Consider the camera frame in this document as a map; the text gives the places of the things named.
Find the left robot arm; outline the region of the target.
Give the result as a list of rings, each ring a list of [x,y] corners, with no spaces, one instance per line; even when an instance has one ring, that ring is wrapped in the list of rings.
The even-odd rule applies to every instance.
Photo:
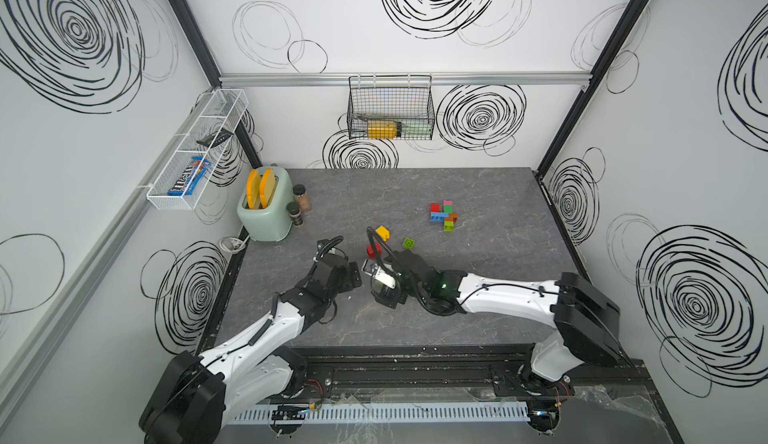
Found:
[[[302,359],[286,345],[361,284],[356,262],[319,252],[308,273],[274,295],[270,310],[224,343],[200,354],[183,351],[166,366],[140,418],[147,443],[212,443],[250,406],[296,392]]]

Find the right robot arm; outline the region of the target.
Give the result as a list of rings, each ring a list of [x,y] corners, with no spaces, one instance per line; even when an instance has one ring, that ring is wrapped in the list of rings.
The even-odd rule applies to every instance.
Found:
[[[526,282],[440,271],[408,249],[387,257],[370,252],[363,272],[370,277],[374,299],[392,309],[412,297],[440,317],[493,313],[551,327],[553,332],[533,345],[518,371],[529,388],[560,382],[582,364],[614,367],[625,358],[618,339],[619,306],[575,273]]]

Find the blue lego brick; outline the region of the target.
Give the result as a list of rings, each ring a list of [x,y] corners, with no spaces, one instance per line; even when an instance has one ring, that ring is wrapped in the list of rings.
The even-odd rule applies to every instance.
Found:
[[[431,212],[430,213],[430,221],[431,222],[444,222],[448,218],[448,214],[444,212]]]

